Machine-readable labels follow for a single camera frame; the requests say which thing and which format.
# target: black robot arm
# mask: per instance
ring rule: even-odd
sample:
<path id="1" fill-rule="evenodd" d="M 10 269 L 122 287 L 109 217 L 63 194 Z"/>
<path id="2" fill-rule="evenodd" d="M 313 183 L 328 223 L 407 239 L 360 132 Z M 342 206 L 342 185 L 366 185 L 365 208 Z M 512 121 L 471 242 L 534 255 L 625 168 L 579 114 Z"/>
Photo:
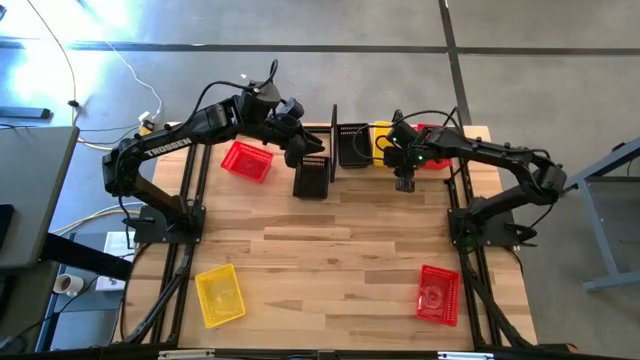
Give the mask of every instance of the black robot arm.
<path id="1" fill-rule="evenodd" d="M 525 204 L 555 203 L 567 177 L 545 150 L 513 148 L 508 143 L 498 145 L 480 138 L 469 139 L 452 128 L 424 128 L 418 132 L 400 120 L 393 123 L 387 139 L 394 146 L 384 149 L 384 163 L 394 168 L 399 191 L 413 191 L 415 169 L 432 159 L 472 160 L 507 169 L 515 175 L 519 183 L 517 186 L 488 199 L 476 197 L 471 201 L 463 218 L 464 230 L 471 234 L 480 233 L 487 221 L 497 214 Z"/>
<path id="2" fill-rule="evenodd" d="M 107 192 L 137 197 L 161 211 L 167 224 L 189 225 L 186 199 L 171 196 L 142 177 L 142 162 L 193 144 L 223 143 L 238 134 L 280 146 L 285 151 L 285 163 L 291 168 L 304 155 L 323 151 L 322 141 L 300 123 L 302 105 L 293 98 L 282 100 L 272 82 L 261 85 L 252 83 L 241 95 L 203 108 L 183 124 L 167 125 L 152 134 L 123 140 L 102 159 Z"/>

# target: white wire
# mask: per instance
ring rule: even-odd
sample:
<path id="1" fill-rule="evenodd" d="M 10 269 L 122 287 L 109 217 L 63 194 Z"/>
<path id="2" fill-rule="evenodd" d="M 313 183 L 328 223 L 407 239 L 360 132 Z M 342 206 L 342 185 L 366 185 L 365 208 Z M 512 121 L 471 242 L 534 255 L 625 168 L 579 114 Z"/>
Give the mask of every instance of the white wire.
<path id="1" fill-rule="evenodd" d="M 51 34 L 51 37 L 53 37 L 53 39 L 55 40 L 56 44 L 58 44 L 58 47 L 60 48 L 60 51 L 62 51 L 62 55 L 64 55 L 64 58 L 67 61 L 67 65 L 69 67 L 69 72 L 71 73 L 71 82 L 73 84 L 73 101 L 77 102 L 77 100 L 76 100 L 76 97 L 77 97 L 76 75 L 75 75 L 75 73 L 73 71 L 73 66 L 71 66 L 71 61 L 69 60 L 69 56 L 67 55 L 67 52 L 65 51 L 64 47 L 60 43 L 60 40 L 58 40 L 58 37 L 56 37 L 56 35 L 53 33 L 53 30 L 51 30 L 51 28 L 49 27 L 49 24 L 47 24 L 45 19 L 42 17 L 42 15 L 38 11 L 38 9 L 36 9 L 36 7 L 31 3 L 31 0 L 27 0 L 27 3 L 29 3 L 29 5 L 31 6 L 33 11 L 36 13 L 36 15 L 38 15 L 38 17 L 42 21 L 42 24 L 47 28 L 47 30 L 49 31 L 49 34 Z M 151 92 L 156 97 L 156 99 L 158 99 L 158 109 L 156 109 L 156 113 L 151 117 L 153 120 L 155 120 L 156 117 L 158 117 L 160 115 L 160 113 L 162 112 L 162 109 L 164 107 L 162 99 L 160 98 L 160 96 L 156 92 L 156 89 L 153 86 L 151 86 L 151 85 L 145 83 L 144 81 L 140 80 L 138 78 L 138 75 L 136 74 L 135 70 L 133 70 L 133 67 L 131 65 L 129 65 L 129 63 L 122 57 L 122 55 L 120 55 L 118 50 L 116 50 L 113 47 L 113 45 L 111 45 L 110 42 L 108 42 L 106 40 L 104 40 L 104 42 L 107 45 L 109 45 L 111 50 L 113 50 L 118 55 L 118 57 L 120 57 L 120 60 L 122 60 L 122 62 L 129 68 L 129 70 L 131 70 L 131 74 L 133 75 L 133 78 L 136 80 L 136 82 L 138 82 L 140 85 L 146 87 L 147 89 L 151 90 Z M 72 106 L 71 107 L 71 125 L 74 126 L 76 124 L 77 120 L 78 120 L 78 118 L 76 116 L 75 107 Z M 111 148 L 109 148 L 109 147 L 97 146 L 97 145 L 93 145 L 93 144 L 87 143 L 87 141 L 84 140 L 81 137 L 78 137 L 78 142 L 82 143 L 82 144 L 84 144 L 84 145 L 86 145 L 86 146 L 88 146 L 90 148 L 93 148 L 93 149 L 103 150 L 103 151 L 111 151 Z"/>
<path id="2" fill-rule="evenodd" d="M 145 203 L 143 203 L 141 201 L 137 201 L 137 202 L 125 203 L 125 204 L 122 204 L 122 205 L 124 205 L 124 206 L 133 206 L 133 205 L 144 205 L 144 204 Z M 84 218 L 82 218 L 80 220 L 76 220 L 76 221 L 72 222 L 69 225 L 65 225 L 65 226 L 63 226 L 61 228 L 55 229 L 55 230 L 52 231 L 52 233 L 58 233 L 59 232 L 58 235 L 64 235 L 64 234 L 68 233 L 69 231 L 71 231 L 71 230 L 77 228 L 78 226 L 82 225 L 85 221 L 90 220 L 90 219 L 92 219 L 92 218 L 94 218 L 94 217 L 96 217 L 96 216 L 98 216 L 98 215 L 100 215 L 100 214 L 102 214 L 104 212 L 108 212 L 109 210 L 112 210 L 112 209 L 115 209 L 115 208 L 120 208 L 120 205 L 113 205 L 113 206 L 106 207 L 106 208 L 104 208 L 102 210 L 96 211 L 95 213 L 93 213 L 93 214 L 91 214 L 89 216 L 86 216 L 86 217 L 84 217 Z"/>
<path id="3" fill-rule="evenodd" d="M 146 87 L 147 89 L 151 90 L 151 92 L 153 93 L 153 96 L 156 97 L 156 99 L 158 99 L 158 109 L 156 109 L 156 113 L 155 115 L 153 115 L 151 118 L 153 120 L 156 119 L 156 117 L 158 117 L 158 115 L 160 115 L 160 113 L 162 112 L 162 108 L 163 108 L 163 103 L 162 103 L 162 99 L 160 98 L 160 95 L 158 95 L 158 93 L 156 92 L 156 89 L 147 84 L 146 82 L 140 80 L 138 78 L 138 75 L 136 74 L 136 71 L 133 70 L 133 67 L 131 65 L 129 65 L 129 63 L 127 62 L 127 60 L 125 60 L 122 55 L 120 55 L 120 52 L 118 50 L 116 50 L 116 48 L 113 47 L 113 45 L 111 45 L 110 42 L 108 42 L 107 40 L 102 40 L 104 41 L 105 44 L 109 45 L 109 47 L 111 48 L 111 50 L 113 50 L 116 55 L 118 55 L 118 57 L 120 58 L 120 60 L 122 60 L 122 62 L 129 68 L 129 70 L 131 70 L 131 75 L 133 75 L 133 78 L 138 82 L 138 84 Z"/>
<path id="4" fill-rule="evenodd" d="M 72 80 L 72 83 L 73 83 L 73 101 L 76 101 L 76 95 L 77 95 L 77 92 L 76 92 L 76 74 L 73 72 L 73 66 L 71 66 L 71 61 L 69 61 L 69 56 L 67 55 L 67 52 L 64 50 L 64 47 L 60 43 L 60 40 L 58 40 L 56 35 L 53 33 L 53 30 L 51 30 L 51 28 L 49 27 L 49 24 L 47 24 L 47 22 L 44 20 L 42 15 L 40 15 L 40 12 L 38 11 L 38 9 L 36 9 L 36 7 L 33 6 L 33 4 L 31 3 L 31 0 L 27 0 L 27 2 L 29 3 L 29 5 L 31 6 L 33 11 L 36 13 L 36 15 L 38 15 L 38 17 L 42 21 L 42 24 L 47 28 L 47 30 L 49 31 L 49 34 L 51 34 L 51 37 L 53 37 L 53 40 L 56 41 L 56 44 L 58 44 L 58 47 L 62 51 L 62 55 L 64 55 L 65 60 L 67 60 L 67 65 L 69 66 L 69 72 L 71 72 L 71 80 Z M 72 106 L 71 107 L 71 124 L 74 124 L 74 122 L 75 122 L 75 114 L 74 113 L 75 113 L 75 108 Z"/>

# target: black basket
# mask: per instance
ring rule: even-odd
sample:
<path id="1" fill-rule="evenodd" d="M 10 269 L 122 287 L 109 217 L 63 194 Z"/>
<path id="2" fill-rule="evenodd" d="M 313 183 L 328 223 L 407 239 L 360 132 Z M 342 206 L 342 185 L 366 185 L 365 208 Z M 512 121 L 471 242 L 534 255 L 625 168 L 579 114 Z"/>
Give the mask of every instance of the black basket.
<path id="1" fill-rule="evenodd" d="M 365 168 L 373 164 L 371 137 L 369 128 L 365 128 L 356 135 L 356 132 L 368 124 L 340 124 L 338 125 L 338 163 L 347 169 Z"/>
<path id="2" fill-rule="evenodd" d="M 331 164 L 328 157 L 305 156 L 296 168 L 293 196 L 303 199 L 326 199 L 329 195 Z"/>

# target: wooden table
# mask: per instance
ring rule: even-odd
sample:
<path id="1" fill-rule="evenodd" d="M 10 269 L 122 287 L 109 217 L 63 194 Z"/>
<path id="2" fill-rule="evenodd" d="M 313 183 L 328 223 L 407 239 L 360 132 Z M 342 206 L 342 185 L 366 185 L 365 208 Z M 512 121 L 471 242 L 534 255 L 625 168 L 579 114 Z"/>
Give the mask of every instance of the wooden table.
<path id="1" fill-rule="evenodd" d="M 465 131 L 468 137 L 489 140 L 487 127 L 467 126 Z M 262 147 L 252 139 L 238 140 Z M 264 183 L 255 184 L 220 168 L 231 144 L 213 148 L 205 231 L 191 271 L 180 347 L 472 349 L 462 288 L 456 327 L 414 315 L 422 264 L 460 270 L 446 222 L 450 205 L 442 180 L 448 169 L 419 171 L 416 192 L 406 194 L 394 190 L 390 169 L 338 167 L 328 199 L 301 200 L 291 195 L 295 170 L 285 166 L 277 147 L 265 147 L 276 156 Z M 160 157 L 153 182 L 177 194 L 186 153 Z M 198 171 L 196 165 L 192 192 Z M 496 168 L 471 162 L 470 172 L 476 196 L 502 190 Z M 158 296 L 166 252 L 167 245 L 154 244 L 136 264 L 126 299 L 128 332 Z M 486 253 L 497 303 L 536 343 L 517 262 L 501 248 Z M 247 314 L 205 329 L 193 276 L 228 263 L 236 268 Z M 486 313 L 477 301 L 489 339 Z M 173 308 L 172 302 L 165 334 Z"/>

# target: yellow basket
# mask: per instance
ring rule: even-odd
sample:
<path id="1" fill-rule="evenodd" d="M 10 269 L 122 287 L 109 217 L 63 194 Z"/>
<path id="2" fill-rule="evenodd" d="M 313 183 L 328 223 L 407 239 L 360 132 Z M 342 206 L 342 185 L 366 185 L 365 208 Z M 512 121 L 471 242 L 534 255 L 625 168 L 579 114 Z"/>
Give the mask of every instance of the yellow basket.
<path id="1" fill-rule="evenodd" d="M 246 313 L 232 264 L 196 275 L 196 288 L 206 328 L 224 324 Z"/>
<path id="2" fill-rule="evenodd" d="M 389 126 L 391 125 L 391 122 L 376 121 L 374 125 Z M 373 139 L 371 139 L 371 145 L 373 146 L 373 157 L 374 157 L 373 165 L 374 166 L 384 167 L 384 163 L 382 162 L 382 160 L 376 159 L 376 158 L 382 159 L 384 157 L 384 153 L 382 152 L 382 150 L 378 149 L 378 147 L 375 144 L 375 141 L 378 138 L 378 136 L 381 136 L 381 135 L 387 136 L 389 131 L 391 131 L 391 128 L 373 128 Z M 387 139 L 380 139 L 380 141 L 378 141 L 378 144 L 380 144 L 380 147 L 383 149 L 387 146 L 393 146 Z"/>

